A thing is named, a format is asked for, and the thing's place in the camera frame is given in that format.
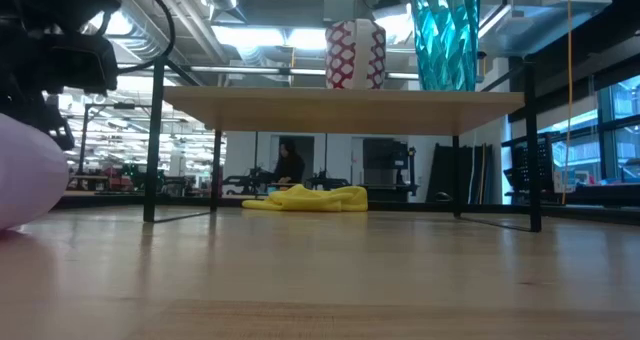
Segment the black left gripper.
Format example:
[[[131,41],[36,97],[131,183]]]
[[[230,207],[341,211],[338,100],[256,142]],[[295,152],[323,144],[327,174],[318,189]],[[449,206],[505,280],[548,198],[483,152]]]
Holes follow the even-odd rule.
[[[1,0],[1,75],[37,92],[114,90],[117,61],[104,33],[119,8],[120,0]],[[75,147],[67,120],[41,94],[26,102],[1,95],[1,113],[45,133],[62,150]]]

